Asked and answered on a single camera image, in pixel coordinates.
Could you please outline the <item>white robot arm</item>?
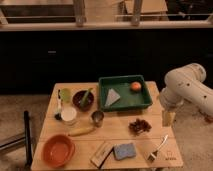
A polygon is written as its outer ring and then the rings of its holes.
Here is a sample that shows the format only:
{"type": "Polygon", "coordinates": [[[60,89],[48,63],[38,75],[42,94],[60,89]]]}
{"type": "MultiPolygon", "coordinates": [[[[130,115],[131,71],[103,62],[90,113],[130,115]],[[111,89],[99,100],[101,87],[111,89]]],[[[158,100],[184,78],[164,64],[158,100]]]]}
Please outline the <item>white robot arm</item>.
{"type": "Polygon", "coordinates": [[[158,98],[162,111],[162,125],[171,126],[174,120],[173,111],[185,100],[196,105],[205,118],[213,121],[213,89],[203,84],[206,79],[205,68],[198,63],[170,70],[164,77],[166,87],[158,98]]]}

